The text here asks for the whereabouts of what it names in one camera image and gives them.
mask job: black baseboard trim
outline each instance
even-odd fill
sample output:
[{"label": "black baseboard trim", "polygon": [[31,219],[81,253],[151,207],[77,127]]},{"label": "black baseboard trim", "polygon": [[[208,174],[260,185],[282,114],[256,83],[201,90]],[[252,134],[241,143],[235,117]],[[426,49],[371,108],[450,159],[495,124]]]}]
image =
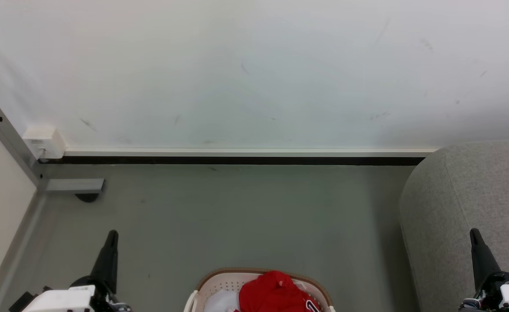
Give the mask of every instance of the black baseboard trim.
[{"label": "black baseboard trim", "polygon": [[424,157],[193,157],[193,156],[64,156],[39,159],[41,164],[200,164],[200,165],[346,165],[416,166]]}]

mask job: red clothing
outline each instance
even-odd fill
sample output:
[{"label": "red clothing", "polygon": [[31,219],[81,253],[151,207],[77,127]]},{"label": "red clothing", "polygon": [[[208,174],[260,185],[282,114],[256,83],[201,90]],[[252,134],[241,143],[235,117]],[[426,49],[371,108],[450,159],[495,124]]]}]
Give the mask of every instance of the red clothing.
[{"label": "red clothing", "polygon": [[239,308],[241,312],[320,312],[318,303],[295,286],[289,275],[279,271],[267,272],[244,284],[239,292]]}]

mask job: baseboard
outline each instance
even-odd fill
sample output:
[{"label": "baseboard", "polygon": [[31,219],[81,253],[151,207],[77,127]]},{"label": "baseboard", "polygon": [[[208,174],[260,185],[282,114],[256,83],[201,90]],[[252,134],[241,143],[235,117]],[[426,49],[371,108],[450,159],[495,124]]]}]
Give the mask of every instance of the baseboard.
[{"label": "baseboard", "polygon": [[41,164],[256,164],[415,166],[436,149],[96,149],[68,148]]},{"label": "baseboard", "polygon": [[426,157],[437,148],[80,148],[64,156],[149,157]]}]

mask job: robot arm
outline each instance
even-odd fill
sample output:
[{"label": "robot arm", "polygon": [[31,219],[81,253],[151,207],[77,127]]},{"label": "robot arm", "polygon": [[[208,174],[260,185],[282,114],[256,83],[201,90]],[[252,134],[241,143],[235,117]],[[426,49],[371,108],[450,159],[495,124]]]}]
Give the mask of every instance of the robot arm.
[{"label": "robot arm", "polygon": [[470,230],[470,242],[476,293],[463,300],[459,312],[509,312],[509,273],[501,271],[478,229]]},{"label": "robot arm", "polygon": [[132,312],[130,306],[116,298],[117,231],[110,231],[98,253],[91,274],[84,276],[66,290],[45,287],[42,294],[26,292],[10,312]]}]

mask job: white cloth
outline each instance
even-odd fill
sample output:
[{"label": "white cloth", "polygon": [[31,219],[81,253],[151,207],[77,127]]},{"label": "white cloth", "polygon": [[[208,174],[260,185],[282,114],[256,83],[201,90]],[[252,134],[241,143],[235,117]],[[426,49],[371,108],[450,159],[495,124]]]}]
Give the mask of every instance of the white cloth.
[{"label": "white cloth", "polygon": [[205,304],[205,312],[227,312],[228,308],[239,310],[239,293],[220,290],[210,296]]}]

